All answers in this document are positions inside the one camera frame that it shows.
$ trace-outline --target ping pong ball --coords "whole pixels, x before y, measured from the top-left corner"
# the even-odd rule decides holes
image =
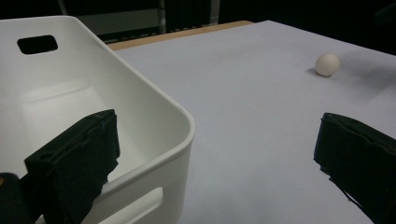
[[[329,77],[340,69],[340,59],[334,54],[323,54],[315,63],[315,70],[324,77]]]

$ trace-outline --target white ball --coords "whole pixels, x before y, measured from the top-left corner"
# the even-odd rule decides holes
[[[323,54],[318,57],[317,62],[315,63],[317,73],[324,77],[329,77],[336,73],[338,69],[340,69],[340,66],[340,59],[338,59],[334,54]]]

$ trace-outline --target white tabletop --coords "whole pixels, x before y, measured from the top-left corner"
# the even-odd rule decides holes
[[[339,55],[331,77],[315,74]],[[369,224],[313,161],[331,112],[396,137],[396,57],[265,21],[119,50],[192,113],[180,224]]]

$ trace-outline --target storage bin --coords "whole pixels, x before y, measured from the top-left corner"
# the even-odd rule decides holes
[[[83,223],[176,223],[195,132],[191,115],[76,18],[0,21],[0,172],[21,178],[26,157],[111,108],[119,165]]]

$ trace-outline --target table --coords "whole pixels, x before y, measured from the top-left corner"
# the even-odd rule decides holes
[[[320,77],[329,52],[342,67]],[[273,21],[117,53],[195,118],[179,224],[372,223],[313,153],[325,112],[396,137],[396,57]]]

